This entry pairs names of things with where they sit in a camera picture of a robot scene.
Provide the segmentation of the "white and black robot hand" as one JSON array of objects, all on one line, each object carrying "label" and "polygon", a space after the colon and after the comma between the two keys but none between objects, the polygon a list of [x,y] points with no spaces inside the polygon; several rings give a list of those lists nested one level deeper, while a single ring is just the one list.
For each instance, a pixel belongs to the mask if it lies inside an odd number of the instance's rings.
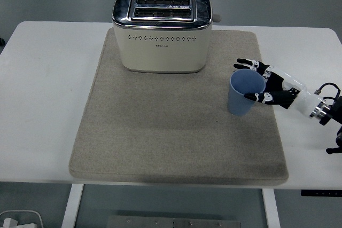
[{"label": "white and black robot hand", "polygon": [[262,93],[245,93],[244,97],[249,100],[295,109],[306,117],[309,117],[322,101],[320,97],[309,93],[306,86],[298,79],[275,66],[257,60],[238,58],[234,67],[259,73],[266,83]]}]

